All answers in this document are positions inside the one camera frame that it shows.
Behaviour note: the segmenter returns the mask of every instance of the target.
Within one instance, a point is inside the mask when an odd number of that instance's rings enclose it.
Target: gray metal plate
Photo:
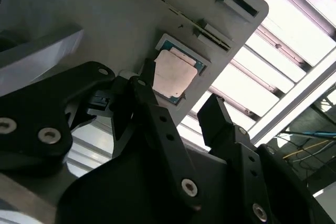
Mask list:
[[[254,0],[259,13],[249,23],[215,0],[167,1],[190,18],[204,18],[223,32],[233,41],[229,53],[199,41],[194,27],[159,0],[3,0],[6,12],[0,10],[0,28],[24,20],[28,24],[26,33],[39,37],[55,27],[76,22],[85,34],[77,52],[64,59],[59,68],[94,60],[116,74],[121,70],[138,72],[145,58],[157,56],[155,45],[163,33],[173,36],[212,63],[202,78],[192,82],[187,102],[178,110],[169,107],[178,124],[266,17],[268,7],[263,0]]]

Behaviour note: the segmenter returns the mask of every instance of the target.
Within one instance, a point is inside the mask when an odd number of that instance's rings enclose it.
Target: silver screw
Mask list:
[[[242,127],[239,127],[238,129],[243,135],[246,135],[247,132]]]
[[[275,151],[273,150],[273,148],[271,147],[267,147],[267,150],[270,152],[270,154],[274,155],[275,154]]]
[[[254,203],[252,205],[252,209],[254,214],[258,217],[259,220],[261,220],[262,222],[267,221],[267,214],[261,206],[259,206],[257,203]]]
[[[182,180],[181,185],[182,185],[182,189],[190,197],[195,197],[197,195],[198,189],[197,189],[196,184],[192,180],[185,178]]]
[[[45,144],[55,144],[61,139],[61,133],[54,128],[43,128],[37,134],[38,139]]]
[[[0,134],[9,134],[16,130],[17,124],[13,119],[0,118]]]
[[[106,70],[106,69],[103,69],[103,68],[98,69],[98,71],[99,71],[100,73],[102,73],[102,74],[105,74],[105,75],[108,75],[108,74],[109,74],[109,73],[107,72],[107,70]]]
[[[146,86],[146,83],[144,81],[142,81],[142,80],[138,80],[138,84]]]

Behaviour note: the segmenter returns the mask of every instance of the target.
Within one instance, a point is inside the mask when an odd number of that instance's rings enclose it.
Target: blue cable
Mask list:
[[[304,134],[336,136],[336,133],[328,133],[328,132],[304,132]]]

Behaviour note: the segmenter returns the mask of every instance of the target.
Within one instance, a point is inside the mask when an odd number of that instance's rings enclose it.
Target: gray surface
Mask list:
[[[167,1],[193,20],[206,19],[231,39],[230,52],[224,54],[203,44],[193,35],[194,29],[188,22],[158,0],[7,0],[6,13],[0,11],[0,28],[22,22],[26,24],[26,33],[36,37],[76,22],[85,30],[83,40],[77,52],[58,68],[95,60],[116,74],[120,70],[138,72],[145,58],[156,57],[155,45],[163,33],[172,35],[212,63],[203,78],[192,82],[188,102],[171,111],[177,124],[266,17],[268,7],[264,1],[255,0],[259,14],[249,23],[215,0]]]
[[[336,222],[336,182],[325,188],[323,194],[317,196],[316,200],[329,214],[330,218]]]
[[[0,52],[0,96],[27,86],[54,67],[76,50],[81,38],[79,27],[68,26]]]
[[[14,209],[33,217],[43,224],[54,223],[56,208],[27,188],[0,174],[0,199]]]

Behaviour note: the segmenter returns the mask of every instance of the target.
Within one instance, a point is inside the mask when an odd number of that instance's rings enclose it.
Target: yellow cable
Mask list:
[[[315,146],[324,144],[324,143],[329,142],[329,141],[330,141],[330,140],[324,140],[324,141],[322,141],[321,143],[317,143],[317,144],[310,145],[310,146],[308,146],[308,147],[306,147],[306,148],[303,148],[303,149],[301,149],[301,150],[299,150],[299,151],[292,152],[292,153],[290,153],[290,154],[284,156],[282,159],[285,159],[285,158],[287,158],[287,157],[290,157],[290,156],[295,155],[295,154],[300,153],[300,152],[304,152],[305,150],[308,150],[308,149],[310,149],[310,148],[313,148],[313,147],[315,147]]]

